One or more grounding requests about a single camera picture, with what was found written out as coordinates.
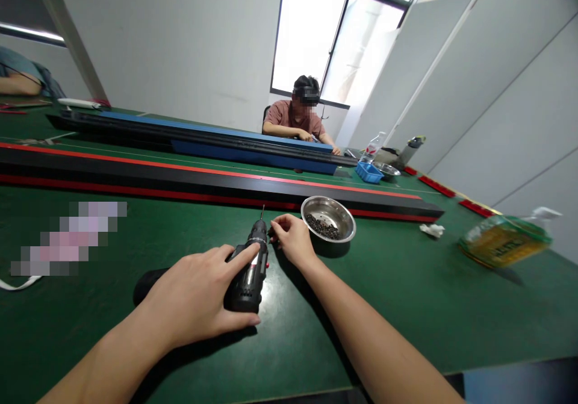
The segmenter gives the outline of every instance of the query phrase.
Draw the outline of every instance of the blue stripe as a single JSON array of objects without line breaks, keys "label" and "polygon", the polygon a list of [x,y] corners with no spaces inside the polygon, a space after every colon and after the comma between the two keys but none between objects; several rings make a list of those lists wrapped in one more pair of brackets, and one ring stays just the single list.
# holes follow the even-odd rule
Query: blue stripe
[{"label": "blue stripe", "polygon": [[269,143],[269,144],[273,144],[273,145],[284,145],[284,146],[290,146],[293,148],[306,149],[306,150],[317,151],[317,152],[331,153],[331,151],[333,150],[333,147],[331,145],[327,145],[327,144],[305,142],[305,141],[300,141],[300,140],[296,140],[296,139],[279,138],[279,137],[275,137],[275,136],[262,135],[259,133],[235,131],[235,130],[228,130],[228,129],[223,129],[223,128],[219,128],[219,127],[208,127],[208,126],[200,126],[200,125],[195,125],[195,124],[181,123],[181,122],[176,122],[176,121],[166,121],[166,120],[158,120],[158,119],[145,118],[145,117],[137,117],[135,115],[120,114],[120,113],[116,113],[116,112],[101,112],[100,115],[103,117],[106,117],[106,118],[114,118],[114,119],[120,119],[120,120],[125,120],[125,121],[133,121],[133,122],[139,122],[139,123],[143,123],[143,124],[153,124],[153,125],[159,125],[159,126],[165,126],[165,127],[177,127],[177,128],[182,128],[182,129],[186,129],[186,130],[193,130],[193,131],[197,131],[197,132],[218,133],[218,134],[223,134],[223,135],[227,135],[227,136],[231,136],[231,137],[235,137],[235,138],[240,138],[240,139],[258,140],[259,142]]},{"label": "blue stripe", "polygon": [[289,169],[302,169],[310,172],[319,172],[333,175],[336,164],[315,162],[295,157],[285,157],[256,151],[239,150],[214,145],[203,145],[194,142],[171,140],[173,149],[177,153],[200,155],[203,157],[218,158],[232,161],[242,161],[261,166],[277,166]]}]

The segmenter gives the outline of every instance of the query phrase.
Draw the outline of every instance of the window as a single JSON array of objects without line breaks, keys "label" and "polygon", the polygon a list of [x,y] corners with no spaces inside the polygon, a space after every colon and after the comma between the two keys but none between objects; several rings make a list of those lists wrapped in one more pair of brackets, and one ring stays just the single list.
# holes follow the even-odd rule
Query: window
[{"label": "window", "polygon": [[347,105],[365,48],[396,29],[406,9],[386,0],[282,0],[272,92],[292,92],[311,75],[323,100]]}]

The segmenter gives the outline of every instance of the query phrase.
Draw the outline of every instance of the sleeve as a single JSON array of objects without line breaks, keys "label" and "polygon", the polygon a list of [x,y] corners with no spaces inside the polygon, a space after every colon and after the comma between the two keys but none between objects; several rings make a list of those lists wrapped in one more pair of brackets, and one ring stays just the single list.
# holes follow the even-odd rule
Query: sleeve
[{"label": "sleeve", "polygon": [[312,118],[312,127],[313,129],[311,133],[313,133],[317,139],[319,139],[319,137],[325,133],[325,127],[323,127],[323,123],[317,115],[314,115]]},{"label": "sleeve", "polygon": [[11,74],[15,74],[16,72],[14,70],[16,70],[37,78],[43,85],[45,85],[40,72],[34,64],[32,64],[32,61],[20,55],[20,53],[7,48],[0,48],[0,62],[5,64],[2,67],[7,77]]},{"label": "sleeve", "polygon": [[265,117],[265,124],[269,121],[273,125],[280,125],[281,124],[281,111],[279,110],[279,105],[277,103],[273,103],[267,112],[267,116]]}]

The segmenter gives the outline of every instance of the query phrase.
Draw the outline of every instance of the gray bottle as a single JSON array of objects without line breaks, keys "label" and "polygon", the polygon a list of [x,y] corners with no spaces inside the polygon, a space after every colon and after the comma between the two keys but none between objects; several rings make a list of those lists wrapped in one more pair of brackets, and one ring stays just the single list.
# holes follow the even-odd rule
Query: gray bottle
[{"label": "gray bottle", "polygon": [[414,156],[415,152],[425,143],[425,141],[425,136],[416,136],[410,139],[402,153],[391,163],[391,165],[399,170],[404,170],[409,163],[409,159]]}]

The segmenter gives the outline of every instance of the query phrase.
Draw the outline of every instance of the scissors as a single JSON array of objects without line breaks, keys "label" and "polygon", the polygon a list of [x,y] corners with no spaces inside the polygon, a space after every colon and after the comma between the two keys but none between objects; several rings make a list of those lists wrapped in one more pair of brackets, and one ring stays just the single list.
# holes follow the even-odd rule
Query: scissors
[{"label": "scissors", "polygon": [[6,110],[6,109],[14,109],[14,106],[6,104],[6,103],[0,103],[0,113],[11,113],[11,114],[23,114],[26,115],[26,112],[23,111],[11,111],[11,110]]}]

